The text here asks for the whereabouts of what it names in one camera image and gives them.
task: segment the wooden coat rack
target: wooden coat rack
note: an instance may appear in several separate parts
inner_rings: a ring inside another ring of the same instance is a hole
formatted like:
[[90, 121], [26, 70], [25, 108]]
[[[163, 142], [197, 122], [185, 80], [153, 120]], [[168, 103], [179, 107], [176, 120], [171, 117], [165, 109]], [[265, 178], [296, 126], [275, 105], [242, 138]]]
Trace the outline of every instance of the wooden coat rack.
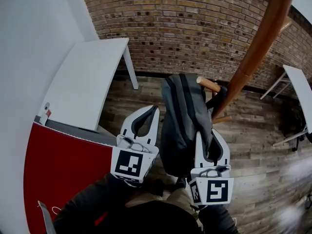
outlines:
[[[265, 11], [259, 29], [244, 59], [240, 63], [239, 68], [237, 69], [228, 84], [227, 95], [225, 96], [221, 104], [214, 109], [212, 115], [213, 122], [217, 123], [223, 121], [221, 118], [217, 119], [217, 116], [225, 109], [225, 107], [229, 103], [231, 103], [235, 96], [251, 79], [278, 34], [285, 30], [291, 24], [291, 19], [287, 18], [287, 14], [291, 4], [292, 0], [269, 1], [268, 7]], [[202, 86], [211, 89], [212, 91], [220, 91], [220, 89], [218, 90], [217, 88], [218, 85], [205, 78], [199, 78], [197, 82]]]

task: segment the white desk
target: white desk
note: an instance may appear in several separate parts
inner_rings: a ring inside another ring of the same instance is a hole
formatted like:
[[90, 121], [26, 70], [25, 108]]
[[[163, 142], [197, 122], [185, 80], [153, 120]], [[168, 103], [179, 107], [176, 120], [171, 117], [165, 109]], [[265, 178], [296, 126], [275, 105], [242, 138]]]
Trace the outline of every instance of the white desk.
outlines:
[[108, 89], [124, 56], [134, 89], [138, 89], [128, 38], [77, 43], [56, 73], [41, 105], [50, 103], [50, 120], [96, 131]]
[[[286, 85], [278, 93], [276, 93], [276, 95], [273, 96], [273, 98], [275, 98], [291, 83], [299, 99], [299, 102], [303, 111], [303, 115], [306, 121], [306, 128], [302, 132], [294, 136], [291, 136], [281, 142], [273, 144], [273, 146], [276, 146], [284, 142], [287, 142], [291, 139], [297, 138], [301, 135], [304, 135], [305, 133], [310, 134], [312, 132], [312, 90], [311, 90], [311, 87], [301, 69], [297, 69], [297, 68], [290, 67], [287, 65], [283, 65], [283, 68], [285, 72], [280, 76], [280, 78], [273, 84], [271, 88], [268, 89], [268, 91], [260, 99], [263, 99], [263, 97], [266, 96], [269, 93], [269, 91], [271, 91], [280, 81], [286, 82]], [[283, 77], [286, 74], [289, 80], [283, 79]]]

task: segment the black sleeve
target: black sleeve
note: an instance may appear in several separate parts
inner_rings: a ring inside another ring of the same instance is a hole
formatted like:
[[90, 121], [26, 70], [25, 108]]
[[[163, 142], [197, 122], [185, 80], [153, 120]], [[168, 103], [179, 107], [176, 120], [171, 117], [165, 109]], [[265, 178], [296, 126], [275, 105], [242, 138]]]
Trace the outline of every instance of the black sleeve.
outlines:
[[88, 233], [106, 211], [124, 207], [134, 190], [123, 180], [107, 174], [66, 203], [53, 223], [57, 234]]
[[222, 205], [210, 205], [199, 212], [199, 220], [205, 233], [237, 234], [238, 230], [227, 209]]

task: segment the wooden floor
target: wooden floor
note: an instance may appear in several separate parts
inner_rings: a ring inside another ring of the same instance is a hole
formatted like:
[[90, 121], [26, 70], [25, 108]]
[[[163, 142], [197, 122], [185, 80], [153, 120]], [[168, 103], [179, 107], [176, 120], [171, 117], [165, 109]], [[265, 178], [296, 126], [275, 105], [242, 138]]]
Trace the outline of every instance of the wooden floor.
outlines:
[[[165, 106], [161, 96], [160, 78], [138, 77], [139, 89], [133, 90], [128, 77], [115, 77], [104, 104], [100, 125], [118, 135], [124, 119], [135, 110], [157, 105], [160, 119]], [[312, 145], [304, 140], [297, 152], [292, 151], [295, 142], [272, 147], [274, 142], [284, 138], [279, 130], [287, 118], [293, 102], [266, 97], [242, 91], [226, 109], [226, 115], [233, 115], [231, 122], [214, 125], [228, 143], [231, 150], [231, 176], [234, 193], [228, 209], [236, 217], [242, 234], [281, 233], [275, 216], [292, 202], [296, 202], [311, 189]], [[162, 123], [159, 123], [158, 140]], [[165, 183], [172, 183], [162, 169], [160, 159], [154, 164], [151, 174]]]

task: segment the gray backpack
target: gray backpack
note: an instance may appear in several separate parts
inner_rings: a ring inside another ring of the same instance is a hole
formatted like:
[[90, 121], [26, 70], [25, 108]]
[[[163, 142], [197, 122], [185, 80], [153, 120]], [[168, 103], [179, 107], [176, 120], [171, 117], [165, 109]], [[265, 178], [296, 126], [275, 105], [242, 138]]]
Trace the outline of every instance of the gray backpack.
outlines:
[[[166, 114], [161, 130], [160, 157], [166, 173], [187, 176], [194, 167], [195, 137], [200, 131], [203, 149], [208, 154], [212, 142], [211, 113], [225, 96], [221, 91], [205, 103], [204, 88], [196, 82], [196, 74], [179, 74], [166, 78], [161, 85]], [[209, 153], [216, 164], [220, 153]]]

